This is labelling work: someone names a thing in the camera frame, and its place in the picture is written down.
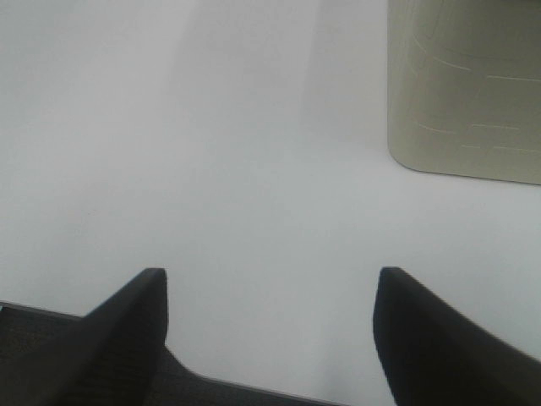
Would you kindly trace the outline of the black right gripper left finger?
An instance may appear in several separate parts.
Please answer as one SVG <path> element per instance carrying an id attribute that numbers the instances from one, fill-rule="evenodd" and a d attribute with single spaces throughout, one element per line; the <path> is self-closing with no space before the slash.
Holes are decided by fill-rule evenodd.
<path id="1" fill-rule="evenodd" d="M 65 332 L 2 366 L 1 403 L 141 405 L 167 327 L 167 275 L 145 269 Z"/>

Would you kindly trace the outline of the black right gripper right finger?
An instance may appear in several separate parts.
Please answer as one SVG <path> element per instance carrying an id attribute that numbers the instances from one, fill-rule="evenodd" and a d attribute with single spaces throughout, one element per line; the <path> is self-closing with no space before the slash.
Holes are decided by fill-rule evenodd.
<path id="1" fill-rule="evenodd" d="M 538 405 L 540 363 L 399 267 L 380 271 L 377 354 L 398 405 Z"/>

